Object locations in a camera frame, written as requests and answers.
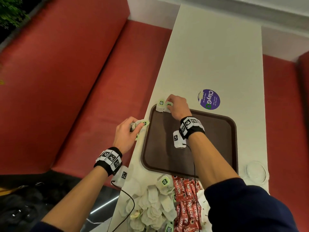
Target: sleeve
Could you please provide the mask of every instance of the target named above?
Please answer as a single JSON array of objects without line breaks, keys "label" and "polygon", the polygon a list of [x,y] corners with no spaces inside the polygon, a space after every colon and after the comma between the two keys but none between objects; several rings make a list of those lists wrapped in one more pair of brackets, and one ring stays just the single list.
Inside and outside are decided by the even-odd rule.
[{"label": "sleeve", "polygon": [[63,231],[45,222],[38,222],[30,230],[30,232],[63,232]]},{"label": "sleeve", "polygon": [[263,188],[247,186],[241,178],[208,187],[205,197],[211,209],[212,231],[296,232],[293,215]]}]

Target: person's left hand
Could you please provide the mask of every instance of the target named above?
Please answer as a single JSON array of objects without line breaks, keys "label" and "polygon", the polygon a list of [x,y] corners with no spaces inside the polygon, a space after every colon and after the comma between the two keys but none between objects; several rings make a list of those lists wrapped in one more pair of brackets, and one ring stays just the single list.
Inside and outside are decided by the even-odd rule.
[{"label": "person's left hand", "polygon": [[122,154],[125,154],[128,150],[130,150],[134,144],[137,134],[144,126],[144,123],[140,123],[133,132],[130,132],[131,123],[136,121],[136,118],[129,117],[116,128],[116,135],[113,146],[117,147]]}]

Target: brown tray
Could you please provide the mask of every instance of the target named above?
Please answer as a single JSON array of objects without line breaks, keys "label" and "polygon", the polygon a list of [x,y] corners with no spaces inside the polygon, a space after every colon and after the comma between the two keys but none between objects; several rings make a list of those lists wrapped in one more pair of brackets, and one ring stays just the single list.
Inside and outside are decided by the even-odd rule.
[{"label": "brown tray", "polygon": [[[188,147],[174,147],[173,132],[179,130],[180,122],[170,113],[157,112],[154,105],[150,112],[150,124],[141,152],[141,163],[150,171],[194,178],[194,165]],[[238,173],[236,124],[227,117],[212,113],[191,110],[192,116],[199,119],[205,134],[225,160]]]}]

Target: black wristband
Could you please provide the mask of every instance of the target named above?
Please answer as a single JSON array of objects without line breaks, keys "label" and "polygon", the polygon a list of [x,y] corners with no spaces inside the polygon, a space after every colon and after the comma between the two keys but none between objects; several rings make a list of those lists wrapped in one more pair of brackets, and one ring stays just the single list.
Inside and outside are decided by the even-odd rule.
[{"label": "black wristband", "polygon": [[205,130],[201,122],[193,116],[187,116],[180,120],[179,133],[183,139],[188,139],[192,133],[202,132],[205,134]]},{"label": "black wristband", "polygon": [[121,151],[117,147],[110,147],[101,153],[93,167],[101,166],[109,176],[115,175],[122,166],[121,158]]}]

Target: white table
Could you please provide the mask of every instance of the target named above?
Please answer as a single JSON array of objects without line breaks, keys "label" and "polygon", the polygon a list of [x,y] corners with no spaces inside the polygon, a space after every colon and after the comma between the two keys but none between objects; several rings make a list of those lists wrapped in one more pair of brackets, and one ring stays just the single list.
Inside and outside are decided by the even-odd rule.
[{"label": "white table", "polygon": [[[228,116],[237,127],[239,175],[246,164],[260,161],[267,167],[261,26],[243,19],[181,5],[145,118],[157,100],[173,93],[185,97],[191,109]],[[215,110],[203,108],[198,94],[218,93]],[[146,170],[140,161],[145,130],[140,133],[123,187],[131,195],[132,177],[144,192],[161,175]],[[268,183],[262,186],[268,191]],[[109,231],[121,221],[121,193]],[[126,231],[126,223],[117,231]]]}]

